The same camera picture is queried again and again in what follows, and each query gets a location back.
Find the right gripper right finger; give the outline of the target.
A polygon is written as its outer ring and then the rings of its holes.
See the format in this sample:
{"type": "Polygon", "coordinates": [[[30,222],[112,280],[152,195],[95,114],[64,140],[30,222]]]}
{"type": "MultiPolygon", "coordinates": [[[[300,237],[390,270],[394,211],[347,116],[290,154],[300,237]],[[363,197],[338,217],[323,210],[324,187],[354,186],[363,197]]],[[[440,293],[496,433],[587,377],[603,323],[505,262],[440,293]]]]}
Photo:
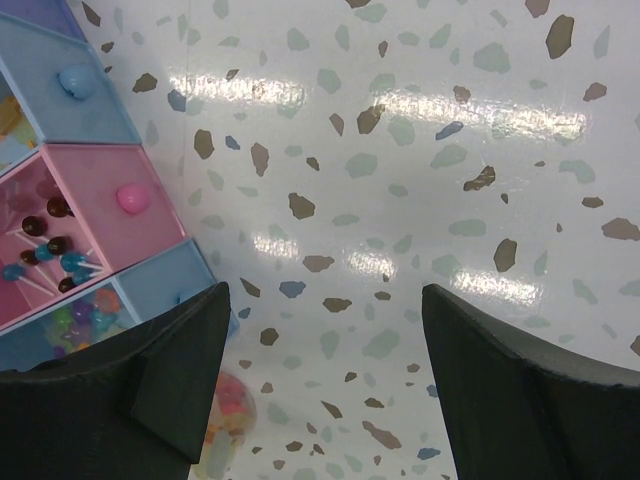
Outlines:
{"type": "Polygon", "coordinates": [[[636,479],[638,372],[558,347],[436,284],[422,321],[461,479],[636,479]]]}

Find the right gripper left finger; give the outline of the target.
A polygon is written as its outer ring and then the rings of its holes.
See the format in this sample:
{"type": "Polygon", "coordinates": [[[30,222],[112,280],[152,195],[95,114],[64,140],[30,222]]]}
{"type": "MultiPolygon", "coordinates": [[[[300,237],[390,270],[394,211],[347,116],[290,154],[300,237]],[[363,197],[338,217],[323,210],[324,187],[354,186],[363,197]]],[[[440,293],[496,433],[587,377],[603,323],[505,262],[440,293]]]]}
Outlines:
{"type": "Polygon", "coordinates": [[[1,374],[5,479],[185,479],[230,323],[226,283],[66,357],[1,374]]]}

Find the clear plastic jar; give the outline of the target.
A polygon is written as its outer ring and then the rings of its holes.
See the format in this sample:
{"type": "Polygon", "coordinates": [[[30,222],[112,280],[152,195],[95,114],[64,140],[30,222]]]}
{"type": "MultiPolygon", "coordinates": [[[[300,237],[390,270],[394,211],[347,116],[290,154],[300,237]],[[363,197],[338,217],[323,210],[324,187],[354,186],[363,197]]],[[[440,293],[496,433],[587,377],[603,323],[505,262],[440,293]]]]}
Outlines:
{"type": "Polygon", "coordinates": [[[223,479],[255,422],[255,402],[248,387],[234,375],[221,371],[200,461],[191,472],[198,479],[223,479]]]}

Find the four-compartment candy tray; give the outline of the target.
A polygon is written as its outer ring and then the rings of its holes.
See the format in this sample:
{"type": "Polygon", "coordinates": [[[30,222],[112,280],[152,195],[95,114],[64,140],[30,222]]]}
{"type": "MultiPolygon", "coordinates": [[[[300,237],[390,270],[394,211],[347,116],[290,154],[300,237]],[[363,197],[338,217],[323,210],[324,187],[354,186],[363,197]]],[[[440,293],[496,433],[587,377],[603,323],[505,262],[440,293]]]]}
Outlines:
{"type": "MultiPolygon", "coordinates": [[[[107,285],[135,327],[213,285],[214,276],[187,235],[140,137],[94,49],[63,1],[1,5],[1,101],[13,95],[38,144],[16,163],[1,164],[1,234],[23,215],[6,206],[28,197],[41,213],[37,185],[57,185],[75,217],[56,220],[53,235],[105,273],[64,294],[45,295],[1,280],[1,367],[26,371],[55,360],[43,318],[107,285]]],[[[1,237],[1,267],[26,245],[1,237]]]]}

